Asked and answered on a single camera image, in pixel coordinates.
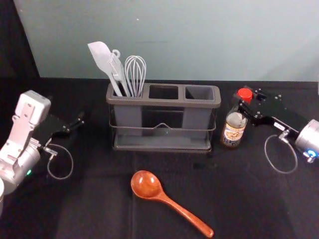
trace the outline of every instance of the wire whisk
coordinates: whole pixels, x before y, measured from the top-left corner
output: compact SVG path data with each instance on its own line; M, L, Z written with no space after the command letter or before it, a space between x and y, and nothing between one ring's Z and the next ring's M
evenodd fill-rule
M146 77L146 62L141 56L129 56L125 60L126 83L133 97L141 97Z

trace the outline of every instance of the black table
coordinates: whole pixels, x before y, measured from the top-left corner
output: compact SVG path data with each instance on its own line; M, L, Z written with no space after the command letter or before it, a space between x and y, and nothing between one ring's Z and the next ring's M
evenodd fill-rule
M281 93L283 102L305 117L319 120L315 83L196 82L220 88L214 150L206 155L112 151L108 127L106 80L1 79L1 145L11 129L19 94L33 89L53 95L51 113L71 121L94 101L85 127L67 141L75 160L72 177L55 181L42 159L21 186L4 199L0 238L162 239L204 238L169 207L132 195L131 176L145 169L155 173L167 194L214 228L218 239L314 239L319 235L319 162L290 175L276 173L264 156L264 142L274 133L268 126L245 131L241 146L219 144L235 89L245 84ZM293 166L292 154L269 144L278 167Z

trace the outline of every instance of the spoon bowl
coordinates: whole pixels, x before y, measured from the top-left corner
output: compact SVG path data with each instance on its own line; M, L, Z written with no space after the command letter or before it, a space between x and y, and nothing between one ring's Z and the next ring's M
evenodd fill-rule
M197 227L206 237L211 238L214 231L202 220L190 213L185 208L170 199L164 192L159 179L148 171L138 171L131 179L131 188L136 196L146 199L155 200L166 203L174 208L178 213L189 220L195 227Z

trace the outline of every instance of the gray utensil holder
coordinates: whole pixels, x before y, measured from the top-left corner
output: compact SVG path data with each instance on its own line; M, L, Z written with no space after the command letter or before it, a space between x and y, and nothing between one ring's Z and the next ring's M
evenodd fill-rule
M114 149L209 151L221 98L216 86L145 83L140 98L109 84Z

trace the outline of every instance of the spoon handle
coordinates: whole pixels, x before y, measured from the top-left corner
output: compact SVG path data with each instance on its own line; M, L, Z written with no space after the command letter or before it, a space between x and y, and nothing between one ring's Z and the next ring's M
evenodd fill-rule
M170 199L166 194L161 194L160 201L166 203L173 209L175 209L178 213L180 213L183 217L185 217L187 220L189 220L195 227L197 227L206 237L212 238L214 235L214 231L212 228L210 228L206 223L204 223L201 219L199 219L197 216L174 202L172 199Z

